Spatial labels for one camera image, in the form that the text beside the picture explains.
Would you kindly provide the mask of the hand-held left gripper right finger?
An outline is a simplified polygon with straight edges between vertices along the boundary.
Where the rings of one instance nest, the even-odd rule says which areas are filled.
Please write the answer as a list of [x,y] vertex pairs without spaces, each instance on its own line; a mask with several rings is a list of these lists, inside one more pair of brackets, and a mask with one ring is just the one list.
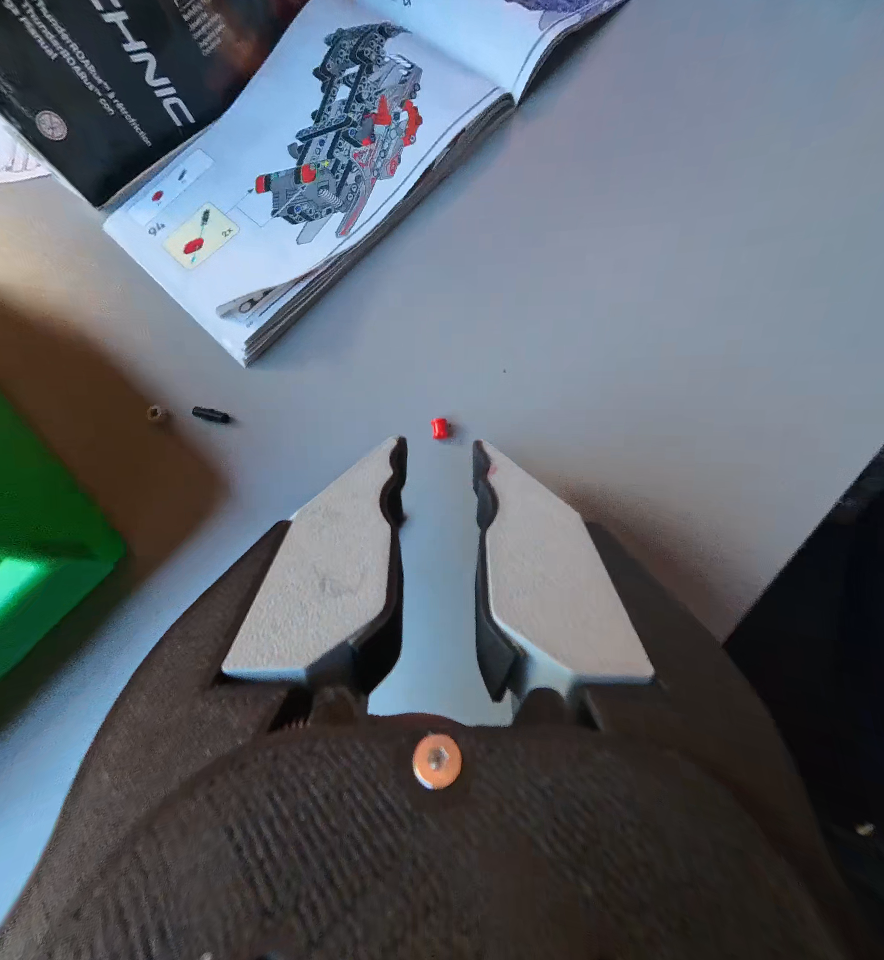
[[580,513],[487,441],[472,445],[475,652],[489,697],[651,685],[655,668]]

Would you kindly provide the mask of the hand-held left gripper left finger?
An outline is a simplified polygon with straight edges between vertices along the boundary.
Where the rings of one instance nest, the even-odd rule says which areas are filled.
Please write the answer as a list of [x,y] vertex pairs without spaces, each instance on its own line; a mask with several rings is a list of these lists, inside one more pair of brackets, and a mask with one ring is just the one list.
[[291,517],[221,670],[247,682],[371,694],[402,645],[401,492],[393,436]]

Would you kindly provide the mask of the black toy set box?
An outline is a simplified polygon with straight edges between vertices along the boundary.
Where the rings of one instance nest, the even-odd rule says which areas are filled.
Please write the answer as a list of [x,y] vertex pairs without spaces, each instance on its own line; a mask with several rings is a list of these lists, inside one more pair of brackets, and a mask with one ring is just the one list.
[[0,1],[0,114],[102,208],[233,104],[304,1]]

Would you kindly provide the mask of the green plastic bin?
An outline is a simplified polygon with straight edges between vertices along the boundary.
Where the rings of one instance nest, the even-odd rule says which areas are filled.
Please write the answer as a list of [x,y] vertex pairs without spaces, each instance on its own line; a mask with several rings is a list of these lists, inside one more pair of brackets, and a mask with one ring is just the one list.
[[0,683],[125,552],[122,536],[0,390]]

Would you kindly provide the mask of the open instruction booklet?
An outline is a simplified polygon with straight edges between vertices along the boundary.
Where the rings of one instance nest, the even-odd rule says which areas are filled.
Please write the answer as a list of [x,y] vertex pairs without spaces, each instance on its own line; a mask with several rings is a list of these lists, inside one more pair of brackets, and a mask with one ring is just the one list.
[[225,113],[104,222],[249,366],[620,1],[307,2]]

